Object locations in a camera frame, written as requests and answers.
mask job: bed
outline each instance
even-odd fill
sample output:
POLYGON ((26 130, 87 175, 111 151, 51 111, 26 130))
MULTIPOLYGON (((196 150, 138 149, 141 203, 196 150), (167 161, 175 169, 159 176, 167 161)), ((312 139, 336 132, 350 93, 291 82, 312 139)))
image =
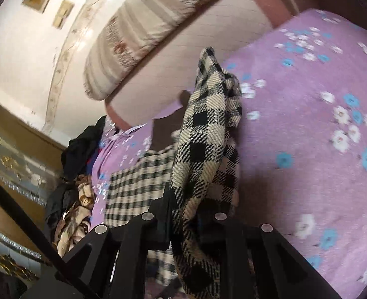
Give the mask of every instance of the bed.
POLYGON ((135 127, 139 154, 152 118, 173 111, 168 105, 192 87, 200 50, 215 45, 218 60, 242 84, 238 217, 271 223, 343 298, 366 298, 367 32, 317 9, 288 21, 289 8, 278 1, 286 16, 274 20, 262 2, 216 0, 148 54, 106 99, 106 109, 123 131, 135 127), (251 25, 237 22, 250 12, 263 19, 257 34, 227 29, 251 25), (210 38, 201 33, 212 19, 220 36, 210 38))

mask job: plaid cloth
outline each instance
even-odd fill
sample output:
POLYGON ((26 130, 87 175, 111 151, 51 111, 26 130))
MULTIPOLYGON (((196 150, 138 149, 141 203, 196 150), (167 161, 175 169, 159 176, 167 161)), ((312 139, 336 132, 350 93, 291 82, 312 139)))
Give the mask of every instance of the plaid cloth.
MULTIPOLYGON (((173 140, 179 131, 173 132, 173 140)), ((174 161, 174 145, 159 152, 149 150, 131 168, 112 174, 105 209, 105 223, 118 227, 148 211, 152 200, 163 196, 174 161)), ((167 286, 177 277, 171 249, 148 251, 148 265, 156 270, 156 280, 167 286)))
POLYGON ((205 198, 215 201, 216 208, 227 207, 227 215, 237 205, 239 157, 230 129, 241 118, 240 96, 236 77, 221 68, 212 48, 204 49, 170 179, 178 205, 173 212, 174 261, 185 292, 195 298, 219 298, 219 263, 200 249, 194 222, 205 198))

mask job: white wall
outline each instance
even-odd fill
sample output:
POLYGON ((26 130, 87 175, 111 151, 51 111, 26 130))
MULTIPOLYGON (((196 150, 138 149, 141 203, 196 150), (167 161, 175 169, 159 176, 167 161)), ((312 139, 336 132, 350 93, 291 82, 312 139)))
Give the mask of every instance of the white wall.
MULTIPOLYGON (((55 62, 86 0, 69 0, 75 6, 59 30, 52 22, 62 1, 50 0, 43 14, 23 6, 22 0, 5 0, 0 6, 0 104, 38 130, 45 122, 55 62)), ((95 107, 99 112, 103 106, 95 107)), ((51 137, 66 145, 75 136, 55 129, 51 137)))

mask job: purple floral bedsheet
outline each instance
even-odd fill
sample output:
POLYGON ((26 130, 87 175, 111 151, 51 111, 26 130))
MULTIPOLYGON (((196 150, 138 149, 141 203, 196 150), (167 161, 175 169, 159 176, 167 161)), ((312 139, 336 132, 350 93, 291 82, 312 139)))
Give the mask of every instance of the purple floral bedsheet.
POLYGON ((274 225, 355 299, 367 284, 367 31, 308 10, 223 67, 243 93, 238 215, 274 225))

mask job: fabric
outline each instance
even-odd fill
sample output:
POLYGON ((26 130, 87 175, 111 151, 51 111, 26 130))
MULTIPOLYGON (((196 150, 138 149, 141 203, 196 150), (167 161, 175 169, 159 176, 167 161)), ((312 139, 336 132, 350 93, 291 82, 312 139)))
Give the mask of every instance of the fabric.
POLYGON ((158 43, 210 0, 126 0, 92 47, 85 91, 104 100, 158 43))
POLYGON ((194 222, 205 199, 214 200, 227 215, 237 206, 239 157, 231 130, 241 118, 240 95, 236 77, 220 67, 212 48, 204 49, 170 179, 178 205, 173 214, 174 261, 185 292, 196 298, 219 298, 219 262, 200 249, 194 222))
POLYGON ((88 221, 95 201, 95 195, 86 176, 78 184, 79 201, 63 214, 59 221, 53 245, 59 256, 63 257, 89 232, 91 224, 88 221))
POLYGON ((222 65, 243 94, 237 215, 273 225, 355 299, 367 284, 367 31, 308 10, 222 65))
POLYGON ((172 115, 182 107, 184 100, 175 100, 169 106, 165 107, 156 117, 150 120, 144 126, 136 126, 125 132, 121 131, 116 135, 106 136, 100 143, 101 152, 95 161, 92 170, 92 185, 97 198, 92 209, 91 228, 104 223, 104 214, 106 207, 106 197, 109 189, 111 174, 117 170, 125 170, 135 165, 145 152, 151 147, 153 150, 162 150, 172 144, 170 136, 159 134, 158 131, 171 134, 173 130, 179 129, 176 122, 167 119, 158 121, 172 115))
MULTIPOLYGON (((172 137, 177 139, 178 133, 174 132, 172 137)), ((125 225, 133 217, 146 212, 152 200, 163 196, 174 154, 173 145, 159 152, 149 150, 133 167, 112 174, 105 209, 108 226, 125 225)), ((158 266, 155 277, 164 286, 176 278, 170 249, 148 251, 148 261, 158 266)))
MULTIPOLYGON (((281 10, 270 0, 264 4, 281 10)), ((114 114, 113 120, 118 125, 122 120, 129 123, 128 128, 154 118, 180 91, 193 89, 196 79, 193 68, 204 47, 213 46, 222 62, 232 52, 272 30, 268 13, 260 5, 260 0, 213 0, 210 7, 198 10, 107 98, 107 113, 114 114)))
POLYGON ((62 183, 53 191, 45 206, 43 233, 47 240, 54 241, 55 231, 63 213, 78 201, 78 190, 73 184, 62 183))
POLYGON ((68 181, 85 173, 87 161, 98 148, 104 125, 105 116, 95 126, 88 126, 77 138, 70 140, 69 146, 61 154, 63 175, 68 181))

